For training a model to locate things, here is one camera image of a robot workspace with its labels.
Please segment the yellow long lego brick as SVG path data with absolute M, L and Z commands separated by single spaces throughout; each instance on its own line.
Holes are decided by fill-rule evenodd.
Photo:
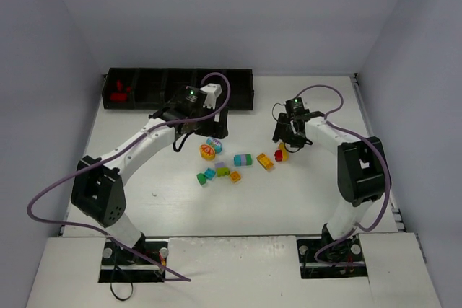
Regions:
M 286 146 L 285 146 L 285 143 L 284 142 L 280 142 L 279 145 L 278 145 L 278 149 L 279 151 L 281 152 L 281 161 L 282 162 L 285 162 L 288 160 L 289 158 L 289 155 L 288 155 L 288 151 L 286 149 Z

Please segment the red small lego brick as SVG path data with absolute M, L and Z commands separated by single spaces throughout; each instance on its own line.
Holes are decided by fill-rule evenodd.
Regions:
M 274 159 L 275 159 L 276 162 L 282 162 L 284 160 L 284 155 L 283 155 L 281 149 L 277 149 L 274 152 Z

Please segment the small orange lego brick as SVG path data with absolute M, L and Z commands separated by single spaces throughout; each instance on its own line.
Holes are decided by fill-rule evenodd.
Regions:
M 241 175 L 238 171 L 233 171 L 229 174 L 229 178 L 232 183 L 237 183 L 241 180 Z

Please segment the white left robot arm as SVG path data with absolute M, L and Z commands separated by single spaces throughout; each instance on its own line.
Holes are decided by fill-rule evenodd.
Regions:
M 126 214 L 124 188 L 131 176 L 160 150 L 192 134 L 227 136 L 227 109 L 217 104 L 219 84 L 183 87 L 129 140 L 98 158 L 85 156 L 77 165 L 71 204 L 103 231 L 141 252 L 146 237 Z

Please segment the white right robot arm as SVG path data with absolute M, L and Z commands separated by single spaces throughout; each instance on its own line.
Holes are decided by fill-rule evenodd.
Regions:
M 284 103 L 276 118 L 273 141 L 295 150 L 317 144 L 336 156 L 339 203 L 323 227 L 328 242 L 345 238 L 359 228 L 367 210 L 390 193 L 391 178 L 382 141 L 341 128 L 319 112 L 311 112 L 301 97 Z

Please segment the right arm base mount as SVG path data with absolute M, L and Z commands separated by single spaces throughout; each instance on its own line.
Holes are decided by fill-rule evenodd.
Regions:
M 301 279 L 346 279 L 368 277 L 365 258 L 358 236 L 315 254 L 329 241 L 321 238 L 297 239 L 297 256 Z

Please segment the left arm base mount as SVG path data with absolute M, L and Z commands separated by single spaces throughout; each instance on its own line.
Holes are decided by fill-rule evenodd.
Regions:
M 107 239 L 99 272 L 99 283 L 161 283 L 165 271 Z

